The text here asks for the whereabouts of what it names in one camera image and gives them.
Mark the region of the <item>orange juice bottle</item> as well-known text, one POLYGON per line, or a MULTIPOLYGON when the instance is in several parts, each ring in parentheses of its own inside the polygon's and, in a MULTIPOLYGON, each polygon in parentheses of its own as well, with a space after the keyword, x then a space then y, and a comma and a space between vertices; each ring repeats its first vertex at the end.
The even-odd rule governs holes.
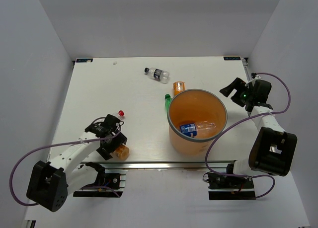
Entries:
POLYGON ((115 149, 113 155, 115 155, 119 160, 125 161, 130 154, 130 149, 125 145, 120 145, 115 149))

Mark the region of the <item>clear bottle red label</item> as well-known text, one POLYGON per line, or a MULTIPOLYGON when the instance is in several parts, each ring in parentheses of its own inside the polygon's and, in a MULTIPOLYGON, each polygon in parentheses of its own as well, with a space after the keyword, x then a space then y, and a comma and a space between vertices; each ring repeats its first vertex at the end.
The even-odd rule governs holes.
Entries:
POLYGON ((119 110, 118 112, 114 113, 114 116, 118 118, 119 120, 123 120, 125 118, 125 113, 122 110, 119 110))

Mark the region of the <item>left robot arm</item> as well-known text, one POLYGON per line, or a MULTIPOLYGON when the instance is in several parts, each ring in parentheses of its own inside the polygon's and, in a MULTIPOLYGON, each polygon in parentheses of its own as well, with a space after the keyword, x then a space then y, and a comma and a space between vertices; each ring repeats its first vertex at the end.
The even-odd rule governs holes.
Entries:
POLYGON ((57 157, 37 162, 32 170, 26 196, 36 204, 56 212, 69 195, 106 197, 112 191, 120 197, 120 175, 106 173, 99 163, 86 162, 92 152, 97 152, 104 160, 117 157, 126 160, 129 148, 127 137, 121 132, 124 124, 122 110, 94 120, 84 130, 75 144, 71 144, 57 157))

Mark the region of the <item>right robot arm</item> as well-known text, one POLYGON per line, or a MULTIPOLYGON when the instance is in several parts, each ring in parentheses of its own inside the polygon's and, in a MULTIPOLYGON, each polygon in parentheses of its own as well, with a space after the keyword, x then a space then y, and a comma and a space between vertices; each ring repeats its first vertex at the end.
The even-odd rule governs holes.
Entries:
POLYGON ((271 88, 271 83, 257 79, 246 90, 240 89, 240 94, 235 93, 234 102, 241 101, 249 116, 255 116, 252 121, 258 135, 249 157, 227 166, 224 181, 229 187, 241 184, 242 175, 286 176, 291 168, 297 137, 277 122, 272 106, 267 103, 271 88))

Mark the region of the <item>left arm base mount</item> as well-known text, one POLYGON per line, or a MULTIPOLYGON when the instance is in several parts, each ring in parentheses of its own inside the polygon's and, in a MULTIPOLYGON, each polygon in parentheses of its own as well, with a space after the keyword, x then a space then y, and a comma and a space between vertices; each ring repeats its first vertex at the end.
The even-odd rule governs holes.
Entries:
POLYGON ((126 183, 127 170, 107 169, 93 184, 73 193, 74 197, 120 198, 126 183))

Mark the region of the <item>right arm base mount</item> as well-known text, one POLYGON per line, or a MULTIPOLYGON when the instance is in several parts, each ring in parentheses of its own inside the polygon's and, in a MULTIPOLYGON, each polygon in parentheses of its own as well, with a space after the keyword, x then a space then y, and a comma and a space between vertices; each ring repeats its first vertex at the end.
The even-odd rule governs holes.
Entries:
POLYGON ((255 200, 254 183, 252 179, 221 176, 208 172, 203 180, 208 183, 210 201, 255 200))

